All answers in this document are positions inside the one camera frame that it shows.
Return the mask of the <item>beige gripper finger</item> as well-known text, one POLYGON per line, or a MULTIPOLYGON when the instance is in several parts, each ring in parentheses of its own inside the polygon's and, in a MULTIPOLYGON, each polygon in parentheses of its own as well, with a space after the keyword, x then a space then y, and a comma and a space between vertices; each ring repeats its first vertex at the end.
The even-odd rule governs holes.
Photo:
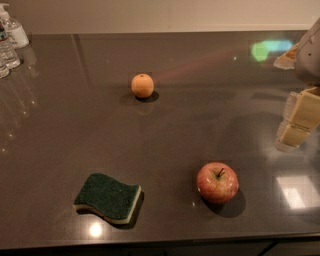
POLYGON ((291 92, 284 107, 275 146, 298 148, 319 124, 320 88, 311 87, 299 93, 291 92))
POLYGON ((273 66, 282 70, 294 69, 298 46, 298 43, 294 44, 288 51, 277 57, 273 66))

